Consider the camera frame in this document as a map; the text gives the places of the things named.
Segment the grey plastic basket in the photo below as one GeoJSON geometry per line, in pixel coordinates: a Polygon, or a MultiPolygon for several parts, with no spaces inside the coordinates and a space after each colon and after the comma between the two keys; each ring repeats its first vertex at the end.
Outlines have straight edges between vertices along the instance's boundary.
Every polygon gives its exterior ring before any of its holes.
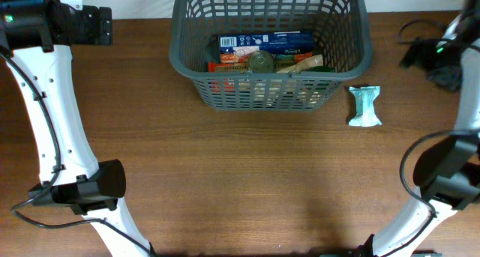
{"type": "Polygon", "coordinates": [[[220,110],[315,110],[367,71],[365,0],[175,0],[172,66],[220,110]]]}

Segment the green lid jar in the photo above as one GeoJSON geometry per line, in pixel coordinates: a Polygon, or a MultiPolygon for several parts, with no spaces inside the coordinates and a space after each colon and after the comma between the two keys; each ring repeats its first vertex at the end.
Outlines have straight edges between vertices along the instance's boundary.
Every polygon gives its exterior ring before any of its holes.
{"type": "Polygon", "coordinates": [[[335,70],[328,66],[316,66],[307,69],[308,72],[317,72],[317,73],[334,73],[335,70]]]}

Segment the beige paper pouch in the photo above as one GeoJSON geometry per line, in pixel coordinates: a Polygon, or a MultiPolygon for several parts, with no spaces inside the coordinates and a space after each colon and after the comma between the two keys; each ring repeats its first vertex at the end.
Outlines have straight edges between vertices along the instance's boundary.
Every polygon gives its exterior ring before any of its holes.
{"type": "Polygon", "coordinates": [[[276,73],[301,73],[303,70],[312,69],[314,67],[320,67],[324,65],[322,55],[306,54],[305,57],[301,57],[298,60],[279,60],[277,62],[276,73]]]}

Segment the San Remo spaghetti packet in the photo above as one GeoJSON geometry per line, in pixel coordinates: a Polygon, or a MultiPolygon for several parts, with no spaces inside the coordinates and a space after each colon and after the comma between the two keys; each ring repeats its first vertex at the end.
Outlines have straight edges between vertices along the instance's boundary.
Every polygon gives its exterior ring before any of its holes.
{"type": "MultiPolygon", "coordinates": [[[[248,64],[242,63],[208,63],[209,73],[223,73],[223,72],[240,72],[245,73],[249,70],[248,64]]],[[[230,79],[226,79],[223,82],[224,90],[227,93],[233,93],[235,91],[234,82],[230,79]]]]}

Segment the blue tissue box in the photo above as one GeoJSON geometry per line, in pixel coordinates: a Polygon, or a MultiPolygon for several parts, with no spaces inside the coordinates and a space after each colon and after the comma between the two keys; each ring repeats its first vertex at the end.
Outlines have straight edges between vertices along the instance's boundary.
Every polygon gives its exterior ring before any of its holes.
{"type": "Polygon", "coordinates": [[[218,37],[220,62],[242,63],[256,51],[266,51],[276,59],[298,60],[314,52],[310,32],[287,31],[267,34],[236,34],[218,37]]]}

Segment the silver tin can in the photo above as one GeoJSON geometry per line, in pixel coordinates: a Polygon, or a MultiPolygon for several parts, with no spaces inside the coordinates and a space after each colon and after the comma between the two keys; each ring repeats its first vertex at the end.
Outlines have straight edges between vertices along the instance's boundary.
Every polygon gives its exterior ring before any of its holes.
{"type": "Polygon", "coordinates": [[[254,73],[272,73],[275,69],[275,59],[271,53],[260,50],[249,56],[247,65],[254,73]]]}

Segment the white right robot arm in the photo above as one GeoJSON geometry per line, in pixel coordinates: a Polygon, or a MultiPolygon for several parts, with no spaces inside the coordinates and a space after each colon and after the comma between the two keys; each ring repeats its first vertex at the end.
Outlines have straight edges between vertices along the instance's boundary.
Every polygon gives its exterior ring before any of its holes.
{"type": "Polygon", "coordinates": [[[350,256],[415,256],[419,244],[444,220],[479,203],[479,0],[465,0],[460,14],[441,25],[441,38],[404,40],[400,66],[417,67],[438,87],[459,91],[454,128],[415,141],[399,175],[410,198],[382,231],[350,256]]]}

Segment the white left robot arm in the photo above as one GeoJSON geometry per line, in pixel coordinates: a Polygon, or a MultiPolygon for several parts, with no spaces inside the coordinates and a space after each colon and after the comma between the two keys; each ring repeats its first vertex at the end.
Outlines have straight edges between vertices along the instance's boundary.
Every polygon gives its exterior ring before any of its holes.
{"type": "Polygon", "coordinates": [[[125,201],[118,160],[92,152],[73,87],[74,45],[109,46],[112,11],[83,0],[1,0],[1,57],[22,93],[39,156],[27,204],[68,207],[113,256],[153,256],[125,201]]]}

